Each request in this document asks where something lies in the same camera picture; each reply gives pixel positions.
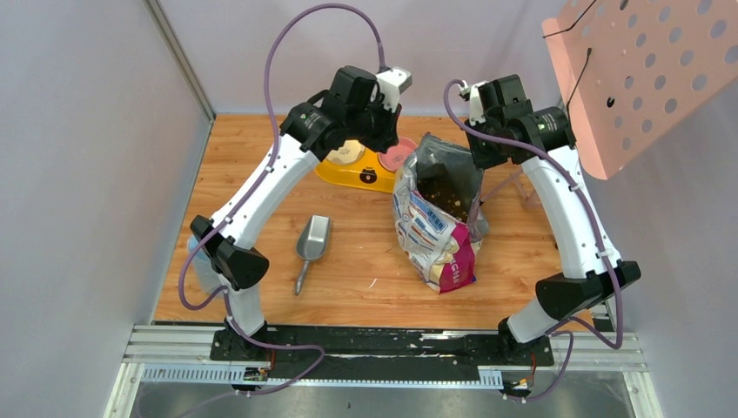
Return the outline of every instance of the bag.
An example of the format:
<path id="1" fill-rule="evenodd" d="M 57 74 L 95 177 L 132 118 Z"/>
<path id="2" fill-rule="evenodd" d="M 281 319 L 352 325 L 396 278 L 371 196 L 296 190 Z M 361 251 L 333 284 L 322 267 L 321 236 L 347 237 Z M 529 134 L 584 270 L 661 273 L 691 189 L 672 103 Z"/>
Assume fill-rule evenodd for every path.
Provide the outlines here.
<path id="1" fill-rule="evenodd" d="M 399 245 L 438 293 L 474 283 L 488 224 L 480 211 L 484 172 L 468 149 L 427 133 L 395 176 L 392 205 Z"/>

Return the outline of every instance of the pink perforated panel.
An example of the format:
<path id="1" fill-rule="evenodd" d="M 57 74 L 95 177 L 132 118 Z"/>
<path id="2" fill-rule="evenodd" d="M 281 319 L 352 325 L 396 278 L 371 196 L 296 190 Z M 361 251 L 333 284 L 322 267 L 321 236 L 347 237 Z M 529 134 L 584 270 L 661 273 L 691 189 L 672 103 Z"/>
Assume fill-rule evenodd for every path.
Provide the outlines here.
<path id="1" fill-rule="evenodd" d="M 543 32 L 590 3 L 569 0 Z M 585 170 L 607 179 L 738 78 L 738 1 L 598 0 L 546 41 L 565 102 L 592 48 L 569 111 Z"/>

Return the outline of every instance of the wooden table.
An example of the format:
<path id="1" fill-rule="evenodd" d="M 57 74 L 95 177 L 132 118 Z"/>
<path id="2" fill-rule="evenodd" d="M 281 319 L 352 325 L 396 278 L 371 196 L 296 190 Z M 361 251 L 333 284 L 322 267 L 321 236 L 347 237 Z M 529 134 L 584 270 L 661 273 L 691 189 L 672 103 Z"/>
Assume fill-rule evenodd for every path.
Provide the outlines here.
<path id="1" fill-rule="evenodd" d="M 415 141 L 428 131 L 466 145 L 465 135 L 448 118 L 399 121 L 399 134 Z M 157 320 L 223 320 L 222 300 L 198 312 L 179 303 L 177 279 L 189 224 L 196 214 L 210 216 L 237 191 L 269 149 L 271 132 L 265 116 L 218 116 L 171 259 Z M 483 191 L 513 170 L 512 165 L 488 170 Z M 482 206 L 491 232 L 477 257 L 477 283 L 438 295 L 419 280 L 399 249 L 390 199 L 387 193 L 330 185 L 314 173 L 305 177 L 266 223 L 256 245 L 272 262 L 261 281 L 266 319 L 285 324 L 496 328 L 534 297 L 537 280 L 560 270 L 543 209 L 524 208 L 510 185 Z M 294 248 L 313 214 L 332 219 L 330 246 L 311 267 L 301 295 L 295 296 L 302 260 Z M 192 267 L 186 293 L 190 301 L 205 297 Z"/>

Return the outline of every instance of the metal scoop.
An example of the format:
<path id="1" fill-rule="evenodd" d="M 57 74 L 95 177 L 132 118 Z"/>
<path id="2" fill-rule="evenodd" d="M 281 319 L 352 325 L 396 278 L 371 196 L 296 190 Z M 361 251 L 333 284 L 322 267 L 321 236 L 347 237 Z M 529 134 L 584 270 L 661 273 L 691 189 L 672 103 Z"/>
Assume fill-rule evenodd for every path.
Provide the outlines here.
<path id="1" fill-rule="evenodd" d="M 323 256 L 325 248 L 328 247 L 328 234 L 331 230 L 331 220 L 325 216 L 312 215 L 305 226 L 305 230 L 298 239 L 295 251 L 305 260 L 302 270 L 295 282 L 295 296 L 299 295 L 302 290 L 302 284 L 307 275 L 307 267 L 311 261 L 315 261 Z"/>

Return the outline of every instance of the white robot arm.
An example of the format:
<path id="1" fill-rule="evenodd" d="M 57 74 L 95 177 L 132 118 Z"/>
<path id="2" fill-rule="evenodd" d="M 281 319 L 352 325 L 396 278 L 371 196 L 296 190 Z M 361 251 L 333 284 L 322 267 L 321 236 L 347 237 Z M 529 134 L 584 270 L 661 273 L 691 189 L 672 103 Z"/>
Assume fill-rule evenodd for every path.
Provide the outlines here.
<path id="1" fill-rule="evenodd" d="M 233 317 L 247 334 L 264 325 L 258 283 L 269 261 L 254 249 L 264 224 L 290 190 L 347 139 L 357 139 L 375 152 L 396 145 L 399 96 L 411 83 L 410 73 L 400 68 L 377 75 L 351 66 L 339 69 L 329 90 L 290 110 L 280 126 L 278 149 L 269 150 L 236 194 L 210 219 L 197 216 L 191 222 L 200 240 L 225 220 L 226 225 L 205 243 L 204 250 L 220 283 L 231 289 Z M 229 218 L 261 176 L 253 195 Z"/>
<path id="2" fill-rule="evenodd" d="M 561 273 L 540 280 L 535 299 L 500 323 L 500 333 L 510 337 L 510 344 L 524 347 L 560 321 L 612 296 L 613 284 L 602 256 L 606 255 L 613 264 L 621 288 L 639 279 L 641 271 L 634 261 L 622 259 L 602 227 L 582 177 L 574 134 L 564 111 L 558 107 L 533 111 L 518 76 L 471 87 L 465 85 L 460 95 L 469 102 L 467 126 L 539 148 L 577 182 L 576 186 L 570 186 L 549 162 L 531 152 L 490 143 L 467 133 L 474 163 L 479 168 L 492 168 L 508 160 L 522 166 L 540 197 L 560 251 Z M 586 210 L 575 193 L 577 189 L 592 208 L 604 242 L 602 252 L 596 245 Z"/>

